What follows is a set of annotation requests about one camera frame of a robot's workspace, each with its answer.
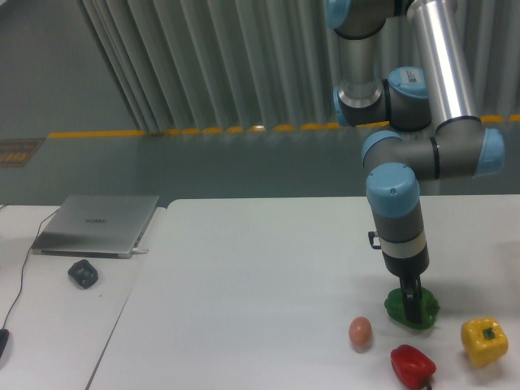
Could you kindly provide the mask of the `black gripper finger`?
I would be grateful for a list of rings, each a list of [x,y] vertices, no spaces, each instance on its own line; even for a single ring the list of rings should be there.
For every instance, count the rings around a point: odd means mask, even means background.
[[[400,289],[406,319],[411,323],[416,323],[416,286],[414,279],[400,278]]]
[[[422,286],[418,276],[412,283],[412,322],[421,323],[422,317]]]

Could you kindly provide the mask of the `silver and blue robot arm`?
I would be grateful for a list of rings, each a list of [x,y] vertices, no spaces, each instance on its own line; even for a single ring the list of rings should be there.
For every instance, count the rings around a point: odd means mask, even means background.
[[[367,137],[362,166],[375,221],[369,240],[400,280],[405,318],[421,323],[420,276],[429,254],[419,184],[498,172],[505,162],[501,133],[479,118],[454,14],[454,1],[327,1],[327,26],[347,51],[333,101],[341,125],[388,121]],[[385,79],[375,75],[375,38],[392,17],[412,25],[421,60]]]

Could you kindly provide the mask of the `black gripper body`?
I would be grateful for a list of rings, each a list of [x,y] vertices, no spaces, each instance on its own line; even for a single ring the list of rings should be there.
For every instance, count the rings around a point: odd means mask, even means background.
[[[383,252],[383,259],[388,271],[401,279],[419,277],[430,263],[427,247],[408,258],[395,258]]]

